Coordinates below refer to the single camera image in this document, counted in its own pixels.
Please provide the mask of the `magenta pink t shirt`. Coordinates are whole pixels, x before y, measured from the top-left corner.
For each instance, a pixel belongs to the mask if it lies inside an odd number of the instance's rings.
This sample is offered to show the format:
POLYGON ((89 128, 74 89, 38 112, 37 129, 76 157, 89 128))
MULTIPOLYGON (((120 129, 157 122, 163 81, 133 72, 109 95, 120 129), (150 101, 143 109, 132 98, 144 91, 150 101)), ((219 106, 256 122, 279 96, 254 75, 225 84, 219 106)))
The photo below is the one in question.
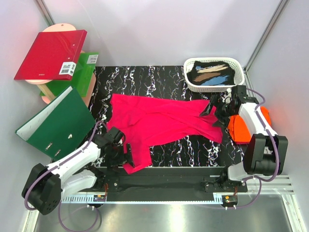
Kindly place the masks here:
POLYGON ((112 117, 107 127, 123 132, 124 143, 131 146, 133 164, 125 163, 124 170, 133 174, 150 166, 150 147, 188 135, 202 135, 221 143, 221 129, 213 126, 217 120, 214 113, 200 116, 208 103, 208 100, 177 101, 113 94, 112 117))

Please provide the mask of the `white plastic basket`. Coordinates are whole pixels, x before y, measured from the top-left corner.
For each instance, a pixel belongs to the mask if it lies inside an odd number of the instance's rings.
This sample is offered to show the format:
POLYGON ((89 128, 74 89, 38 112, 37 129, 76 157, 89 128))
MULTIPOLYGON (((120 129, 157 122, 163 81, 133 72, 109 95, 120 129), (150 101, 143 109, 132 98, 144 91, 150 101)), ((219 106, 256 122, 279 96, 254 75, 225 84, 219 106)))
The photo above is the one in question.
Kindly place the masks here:
POLYGON ((234 58, 189 58, 183 65, 183 71, 192 92, 224 92, 245 82, 243 69, 234 58))

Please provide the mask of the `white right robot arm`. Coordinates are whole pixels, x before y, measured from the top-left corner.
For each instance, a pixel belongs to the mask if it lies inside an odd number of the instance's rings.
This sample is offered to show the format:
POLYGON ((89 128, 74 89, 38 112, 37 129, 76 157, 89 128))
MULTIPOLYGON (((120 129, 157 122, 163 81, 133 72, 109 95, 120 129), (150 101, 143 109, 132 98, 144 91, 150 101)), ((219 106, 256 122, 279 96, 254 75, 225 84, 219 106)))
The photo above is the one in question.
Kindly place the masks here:
POLYGON ((223 191, 231 191, 237 182, 246 182, 257 178, 263 182, 271 182, 283 171, 287 153, 288 140, 278 135, 267 122, 261 111, 261 103, 250 97, 245 85, 233 86, 225 92, 225 97, 211 97, 207 107, 200 116, 207 116, 215 107, 216 121, 213 126, 227 127, 232 116, 243 119, 251 139, 245 151, 243 161, 229 166, 227 174, 219 179, 223 191))

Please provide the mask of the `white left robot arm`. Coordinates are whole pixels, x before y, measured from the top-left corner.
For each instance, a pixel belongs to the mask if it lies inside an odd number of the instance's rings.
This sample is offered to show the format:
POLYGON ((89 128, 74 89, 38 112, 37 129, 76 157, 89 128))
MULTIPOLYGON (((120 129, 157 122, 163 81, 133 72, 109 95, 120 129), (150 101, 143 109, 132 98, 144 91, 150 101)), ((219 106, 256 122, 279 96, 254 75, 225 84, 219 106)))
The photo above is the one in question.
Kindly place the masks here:
POLYGON ((103 135, 92 134, 90 140, 66 157, 47 166, 35 165, 22 191, 28 210, 38 210, 42 215, 51 213, 66 197, 84 189, 100 191, 107 188, 106 174, 92 163, 106 156, 106 167, 132 164, 130 144, 125 134, 112 127, 103 135))

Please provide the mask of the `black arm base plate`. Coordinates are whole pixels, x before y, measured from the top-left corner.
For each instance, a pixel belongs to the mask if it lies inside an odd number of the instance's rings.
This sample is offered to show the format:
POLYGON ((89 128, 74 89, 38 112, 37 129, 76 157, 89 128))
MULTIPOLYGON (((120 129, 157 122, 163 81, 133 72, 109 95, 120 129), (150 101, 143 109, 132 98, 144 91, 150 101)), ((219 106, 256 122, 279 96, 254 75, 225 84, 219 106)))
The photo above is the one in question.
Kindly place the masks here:
POLYGON ((99 192, 105 186, 108 192, 126 190, 192 189, 202 192, 246 192, 247 187, 240 181, 231 181, 219 174, 108 174, 101 183, 93 187, 83 187, 82 191, 99 192))

